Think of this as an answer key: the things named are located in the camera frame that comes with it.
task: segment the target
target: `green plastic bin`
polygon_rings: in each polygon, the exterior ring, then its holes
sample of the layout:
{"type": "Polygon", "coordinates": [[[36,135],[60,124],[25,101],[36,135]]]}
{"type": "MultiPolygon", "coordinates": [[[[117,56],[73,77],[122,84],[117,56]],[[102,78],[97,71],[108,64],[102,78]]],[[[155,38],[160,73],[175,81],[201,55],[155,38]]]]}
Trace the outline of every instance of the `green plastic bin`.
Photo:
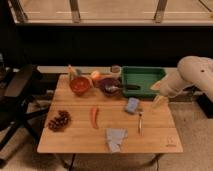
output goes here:
{"type": "Polygon", "coordinates": [[[125,97],[145,97],[153,98],[158,91],[151,90],[150,87],[166,75],[163,68],[158,67],[122,67],[122,84],[140,85],[140,90],[123,89],[125,97]]]}

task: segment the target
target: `black cable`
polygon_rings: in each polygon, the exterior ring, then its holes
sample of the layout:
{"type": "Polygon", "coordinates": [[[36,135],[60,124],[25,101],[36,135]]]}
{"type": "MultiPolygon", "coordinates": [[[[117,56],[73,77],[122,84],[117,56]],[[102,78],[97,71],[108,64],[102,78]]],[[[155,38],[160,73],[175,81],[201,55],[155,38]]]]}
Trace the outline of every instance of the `black cable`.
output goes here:
{"type": "Polygon", "coordinates": [[[209,12],[213,12],[202,0],[198,0],[209,12]]]}

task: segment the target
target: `black chair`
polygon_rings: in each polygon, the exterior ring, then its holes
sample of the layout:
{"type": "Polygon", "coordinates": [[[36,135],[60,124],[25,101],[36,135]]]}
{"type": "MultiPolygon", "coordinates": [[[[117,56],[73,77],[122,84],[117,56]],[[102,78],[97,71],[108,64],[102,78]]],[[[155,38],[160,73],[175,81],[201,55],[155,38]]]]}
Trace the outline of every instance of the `black chair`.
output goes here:
{"type": "MultiPolygon", "coordinates": [[[[49,107],[27,113],[28,104],[33,99],[32,95],[46,93],[46,90],[39,82],[42,74],[36,68],[33,65],[26,65],[17,73],[8,72],[1,80],[0,131],[10,128],[0,141],[0,151],[21,126],[26,128],[33,138],[39,142],[39,136],[28,121],[47,113],[49,107]]],[[[3,167],[4,164],[5,161],[0,159],[0,167],[3,167]]]]}

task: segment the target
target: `brown bowl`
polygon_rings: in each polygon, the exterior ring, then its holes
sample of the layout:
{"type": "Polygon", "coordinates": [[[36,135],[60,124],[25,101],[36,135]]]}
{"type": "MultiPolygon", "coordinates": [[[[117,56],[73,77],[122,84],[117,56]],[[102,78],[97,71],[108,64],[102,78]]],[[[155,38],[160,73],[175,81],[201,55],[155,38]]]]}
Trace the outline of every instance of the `brown bowl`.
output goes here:
{"type": "Polygon", "coordinates": [[[116,78],[107,77],[98,82],[98,87],[103,92],[104,95],[111,97],[120,94],[121,91],[118,89],[116,91],[109,92],[106,90],[106,86],[118,86],[120,84],[121,84],[120,81],[117,80],[116,78]]]}
{"type": "Polygon", "coordinates": [[[75,77],[70,82],[70,88],[76,95],[83,95],[90,89],[90,81],[86,77],[75,77]]]}

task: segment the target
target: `white cloth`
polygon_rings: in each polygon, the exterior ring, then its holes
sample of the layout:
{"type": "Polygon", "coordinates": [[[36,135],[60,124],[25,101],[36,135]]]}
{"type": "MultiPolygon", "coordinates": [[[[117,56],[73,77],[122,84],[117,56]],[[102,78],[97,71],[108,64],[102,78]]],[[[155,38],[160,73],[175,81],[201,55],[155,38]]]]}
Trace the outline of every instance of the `white cloth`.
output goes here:
{"type": "Polygon", "coordinates": [[[120,146],[124,138],[128,136],[126,129],[106,129],[107,143],[111,153],[120,152],[120,146]]]}

